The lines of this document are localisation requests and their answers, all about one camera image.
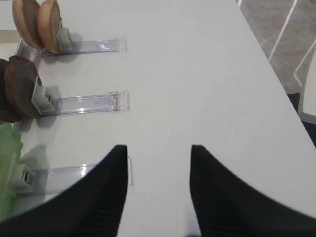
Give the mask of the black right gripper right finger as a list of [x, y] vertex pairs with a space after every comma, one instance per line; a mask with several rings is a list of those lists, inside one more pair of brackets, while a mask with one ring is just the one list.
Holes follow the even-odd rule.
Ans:
[[190, 193], [203, 237], [314, 237], [316, 220], [234, 175], [204, 146], [191, 149]]

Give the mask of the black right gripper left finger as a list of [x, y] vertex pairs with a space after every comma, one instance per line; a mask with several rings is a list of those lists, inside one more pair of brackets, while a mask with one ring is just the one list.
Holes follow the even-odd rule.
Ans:
[[115, 237], [128, 189], [126, 145], [50, 201], [0, 225], [2, 237]]

